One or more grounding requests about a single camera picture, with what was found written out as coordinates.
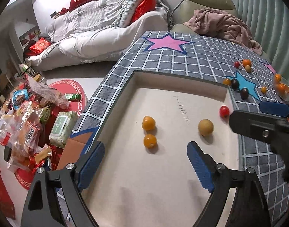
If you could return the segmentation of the teal pleated curtain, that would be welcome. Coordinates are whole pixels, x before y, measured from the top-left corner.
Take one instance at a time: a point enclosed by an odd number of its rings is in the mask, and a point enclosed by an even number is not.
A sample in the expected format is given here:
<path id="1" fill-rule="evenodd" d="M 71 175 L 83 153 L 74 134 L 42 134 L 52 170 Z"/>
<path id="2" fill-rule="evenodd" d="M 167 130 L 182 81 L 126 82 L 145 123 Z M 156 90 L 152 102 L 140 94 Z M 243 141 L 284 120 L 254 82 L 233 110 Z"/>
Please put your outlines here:
<path id="1" fill-rule="evenodd" d="M 237 12 L 289 83 L 289 9 L 283 0 L 237 0 Z"/>

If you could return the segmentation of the red cushion at sofa end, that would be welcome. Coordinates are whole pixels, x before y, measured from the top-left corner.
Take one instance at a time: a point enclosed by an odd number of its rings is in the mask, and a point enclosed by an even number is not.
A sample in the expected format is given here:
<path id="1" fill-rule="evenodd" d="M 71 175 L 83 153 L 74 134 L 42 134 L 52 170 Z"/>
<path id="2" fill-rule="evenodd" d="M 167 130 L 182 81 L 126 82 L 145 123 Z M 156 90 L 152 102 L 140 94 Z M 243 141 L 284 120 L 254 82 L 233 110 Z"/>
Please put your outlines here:
<path id="1" fill-rule="evenodd" d="M 46 50 L 52 43 L 45 38 L 41 37 L 38 42 L 36 42 L 31 47 L 27 48 L 24 52 L 27 56 L 37 56 Z"/>

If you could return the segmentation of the pink crumpled blanket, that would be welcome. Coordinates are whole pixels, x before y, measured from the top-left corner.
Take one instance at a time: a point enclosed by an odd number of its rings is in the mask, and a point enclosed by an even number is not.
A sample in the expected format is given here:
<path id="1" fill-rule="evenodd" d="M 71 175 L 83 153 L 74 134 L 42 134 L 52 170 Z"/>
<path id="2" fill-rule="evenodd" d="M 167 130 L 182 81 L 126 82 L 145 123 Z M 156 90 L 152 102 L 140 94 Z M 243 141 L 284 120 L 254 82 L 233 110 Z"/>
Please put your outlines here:
<path id="1" fill-rule="evenodd" d="M 248 25 L 226 11 L 196 9 L 194 15 L 183 24 L 199 35 L 227 40 L 262 55 L 262 47 L 253 39 Z"/>

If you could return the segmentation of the tan longan fruit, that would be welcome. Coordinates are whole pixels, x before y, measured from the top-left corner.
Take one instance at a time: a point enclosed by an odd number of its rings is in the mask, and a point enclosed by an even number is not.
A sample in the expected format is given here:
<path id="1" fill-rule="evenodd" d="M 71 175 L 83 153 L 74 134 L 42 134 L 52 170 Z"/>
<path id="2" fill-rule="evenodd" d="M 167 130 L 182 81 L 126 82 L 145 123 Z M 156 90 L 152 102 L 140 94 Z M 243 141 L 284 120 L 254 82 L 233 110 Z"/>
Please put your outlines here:
<path id="1" fill-rule="evenodd" d="M 209 119 L 203 119 L 198 123 L 198 131 L 202 136 L 209 136 L 214 131 L 214 125 Z"/>

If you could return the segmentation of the orange tomato by plums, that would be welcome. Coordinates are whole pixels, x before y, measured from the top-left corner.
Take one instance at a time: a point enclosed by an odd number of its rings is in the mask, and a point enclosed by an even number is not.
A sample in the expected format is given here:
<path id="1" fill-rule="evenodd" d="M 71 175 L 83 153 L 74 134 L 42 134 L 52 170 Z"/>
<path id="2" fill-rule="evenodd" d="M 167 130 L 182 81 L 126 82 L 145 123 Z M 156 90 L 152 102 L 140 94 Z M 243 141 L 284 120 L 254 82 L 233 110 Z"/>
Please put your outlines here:
<path id="1" fill-rule="evenodd" d="M 224 84 L 224 85 L 227 85 L 227 86 L 231 86 L 232 83 L 231 83 L 231 80 L 230 80 L 230 79 L 224 79 L 224 80 L 223 80 L 223 84 Z"/>

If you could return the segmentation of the far tan longan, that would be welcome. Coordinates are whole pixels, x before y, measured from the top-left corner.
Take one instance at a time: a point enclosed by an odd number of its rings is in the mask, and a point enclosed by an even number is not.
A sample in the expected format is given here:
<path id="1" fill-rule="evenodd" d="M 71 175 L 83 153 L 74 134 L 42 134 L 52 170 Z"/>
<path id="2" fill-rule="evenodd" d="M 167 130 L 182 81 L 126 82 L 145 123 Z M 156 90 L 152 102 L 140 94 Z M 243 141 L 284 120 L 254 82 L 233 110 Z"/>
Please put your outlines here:
<path id="1" fill-rule="evenodd" d="M 250 73 L 250 72 L 251 72 L 251 66 L 250 66 L 250 65 L 246 65 L 244 68 L 245 68 L 245 71 L 246 71 L 247 73 Z"/>

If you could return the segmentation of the red pillow on sofa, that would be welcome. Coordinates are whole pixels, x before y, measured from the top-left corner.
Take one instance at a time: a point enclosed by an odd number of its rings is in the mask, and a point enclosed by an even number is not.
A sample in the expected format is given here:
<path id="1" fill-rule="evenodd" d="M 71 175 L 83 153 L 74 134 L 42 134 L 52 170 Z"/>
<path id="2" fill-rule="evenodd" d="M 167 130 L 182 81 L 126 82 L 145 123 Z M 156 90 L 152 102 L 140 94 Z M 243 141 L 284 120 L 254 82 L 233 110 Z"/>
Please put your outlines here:
<path id="1" fill-rule="evenodd" d="M 155 0 L 143 0 L 136 8 L 131 18 L 130 24 L 135 22 L 137 19 L 139 19 L 142 15 L 146 14 L 147 12 L 154 11 L 155 7 L 156 7 Z"/>

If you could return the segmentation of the yellow tomato in tray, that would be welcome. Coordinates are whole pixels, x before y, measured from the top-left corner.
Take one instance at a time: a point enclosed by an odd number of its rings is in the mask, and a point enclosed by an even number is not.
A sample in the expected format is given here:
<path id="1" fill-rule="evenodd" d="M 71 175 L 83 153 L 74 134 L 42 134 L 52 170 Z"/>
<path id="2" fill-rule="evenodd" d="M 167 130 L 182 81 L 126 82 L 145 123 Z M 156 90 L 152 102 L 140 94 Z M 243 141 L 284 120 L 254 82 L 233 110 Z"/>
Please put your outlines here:
<path id="1" fill-rule="evenodd" d="M 155 129 L 155 126 L 156 126 L 156 122 L 155 120 L 150 117 L 150 116 L 145 116 L 142 120 L 142 128 L 145 130 L 145 131 L 151 131 L 151 130 L 154 130 Z"/>

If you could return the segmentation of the red round floor mat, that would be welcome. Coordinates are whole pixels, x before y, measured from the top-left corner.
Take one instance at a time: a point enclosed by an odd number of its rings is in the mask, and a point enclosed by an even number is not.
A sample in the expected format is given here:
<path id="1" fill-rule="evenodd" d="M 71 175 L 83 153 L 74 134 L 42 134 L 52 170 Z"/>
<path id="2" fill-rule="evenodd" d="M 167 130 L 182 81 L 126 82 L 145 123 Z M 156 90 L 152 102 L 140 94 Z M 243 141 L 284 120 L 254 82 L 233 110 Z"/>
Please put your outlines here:
<path id="1" fill-rule="evenodd" d="M 72 100 L 70 102 L 70 107 L 67 109 L 68 111 L 76 111 L 78 116 L 81 115 L 82 109 L 85 108 L 85 105 L 87 104 L 87 97 L 85 95 L 85 92 L 83 88 L 81 87 L 80 83 L 78 83 L 75 80 L 72 79 L 63 79 L 56 82 L 53 82 L 49 84 L 49 87 L 57 89 L 62 94 L 79 94 L 81 95 L 80 100 Z M 62 111 L 59 107 L 52 107 L 51 108 L 51 115 L 49 117 L 49 120 L 46 124 L 45 129 L 45 139 L 46 143 L 49 141 L 49 134 L 52 130 L 53 124 L 56 121 L 58 113 Z M 20 183 L 20 185 L 25 188 L 26 190 L 29 190 L 31 186 L 31 182 L 34 178 L 34 175 L 32 172 L 27 172 L 22 169 L 17 169 L 17 171 L 14 173 L 17 181 Z"/>

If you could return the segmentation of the clear glass fruit bowl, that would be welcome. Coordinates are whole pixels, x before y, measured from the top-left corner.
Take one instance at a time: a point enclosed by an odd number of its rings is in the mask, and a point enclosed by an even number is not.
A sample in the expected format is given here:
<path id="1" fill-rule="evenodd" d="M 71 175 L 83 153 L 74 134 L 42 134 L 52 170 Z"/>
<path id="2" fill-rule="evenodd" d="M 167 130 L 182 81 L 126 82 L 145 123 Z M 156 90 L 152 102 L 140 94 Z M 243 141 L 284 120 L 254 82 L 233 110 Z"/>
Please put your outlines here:
<path id="1" fill-rule="evenodd" d="M 273 87 L 276 93 L 284 100 L 289 101 L 289 84 L 280 74 L 275 74 L 273 78 Z"/>

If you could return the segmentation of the yellow cherry tomato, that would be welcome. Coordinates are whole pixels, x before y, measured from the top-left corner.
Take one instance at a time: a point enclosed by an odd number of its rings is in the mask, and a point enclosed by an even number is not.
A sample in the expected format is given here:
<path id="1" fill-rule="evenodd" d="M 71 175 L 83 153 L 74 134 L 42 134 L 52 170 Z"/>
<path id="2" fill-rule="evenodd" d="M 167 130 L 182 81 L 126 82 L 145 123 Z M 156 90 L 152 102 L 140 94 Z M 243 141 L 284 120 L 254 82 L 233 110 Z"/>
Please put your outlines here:
<path id="1" fill-rule="evenodd" d="M 157 138 L 155 135 L 146 134 L 143 139 L 143 144 L 146 148 L 152 149 L 157 145 Z"/>

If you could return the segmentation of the dark plum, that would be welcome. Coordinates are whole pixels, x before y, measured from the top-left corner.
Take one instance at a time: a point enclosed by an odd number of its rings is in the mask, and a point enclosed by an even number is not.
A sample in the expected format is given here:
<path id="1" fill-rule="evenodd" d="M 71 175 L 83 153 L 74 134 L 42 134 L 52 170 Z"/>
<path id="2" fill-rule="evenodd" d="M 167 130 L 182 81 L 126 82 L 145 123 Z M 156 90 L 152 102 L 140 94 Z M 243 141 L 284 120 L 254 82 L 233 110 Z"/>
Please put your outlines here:
<path id="1" fill-rule="evenodd" d="M 239 81 L 237 79 L 231 79 L 231 88 L 234 90 L 239 90 Z"/>
<path id="2" fill-rule="evenodd" d="M 248 88 L 242 88 L 242 89 L 240 90 L 240 97 L 241 97 L 242 100 L 248 99 L 248 97 L 249 97 L 249 90 L 248 90 Z"/>

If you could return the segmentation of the far orange tangerine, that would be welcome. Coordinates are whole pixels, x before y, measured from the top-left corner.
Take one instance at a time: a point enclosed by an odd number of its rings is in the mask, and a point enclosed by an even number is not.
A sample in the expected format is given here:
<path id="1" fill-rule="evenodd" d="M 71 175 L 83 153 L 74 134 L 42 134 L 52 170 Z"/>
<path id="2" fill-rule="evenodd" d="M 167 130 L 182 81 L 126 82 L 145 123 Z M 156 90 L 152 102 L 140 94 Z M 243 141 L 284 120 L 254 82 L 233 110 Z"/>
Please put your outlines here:
<path id="1" fill-rule="evenodd" d="M 245 68 L 246 66 L 251 66 L 252 65 L 252 61 L 250 59 L 243 59 L 242 60 L 242 65 Z"/>

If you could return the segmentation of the pile of snack bags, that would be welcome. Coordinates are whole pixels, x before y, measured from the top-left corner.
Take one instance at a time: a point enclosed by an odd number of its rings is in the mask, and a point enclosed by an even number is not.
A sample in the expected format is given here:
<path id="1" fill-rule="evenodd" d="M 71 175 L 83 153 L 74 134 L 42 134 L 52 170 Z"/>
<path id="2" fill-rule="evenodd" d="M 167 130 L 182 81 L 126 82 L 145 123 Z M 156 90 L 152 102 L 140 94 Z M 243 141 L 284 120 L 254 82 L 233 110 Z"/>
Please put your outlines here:
<path id="1" fill-rule="evenodd" d="M 0 118 L 0 145 L 10 150 L 10 166 L 25 171 L 36 166 L 35 155 L 46 144 L 46 125 L 52 109 L 66 110 L 70 101 L 63 93 L 36 79 L 26 70 L 10 95 L 10 109 Z"/>

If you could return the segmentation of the large red cherry tomato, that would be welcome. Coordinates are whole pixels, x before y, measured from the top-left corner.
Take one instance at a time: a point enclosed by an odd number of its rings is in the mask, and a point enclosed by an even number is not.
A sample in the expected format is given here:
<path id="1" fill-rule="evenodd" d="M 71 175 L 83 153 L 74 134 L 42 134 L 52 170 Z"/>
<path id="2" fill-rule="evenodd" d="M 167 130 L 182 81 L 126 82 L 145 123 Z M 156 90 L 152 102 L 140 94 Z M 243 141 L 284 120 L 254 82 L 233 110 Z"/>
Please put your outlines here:
<path id="1" fill-rule="evenodd" d="M 221 118 L 227 118 L 230 115 L 230 110 L 227 106 L 222 105 L 219 109 L 219 115 Z"/>

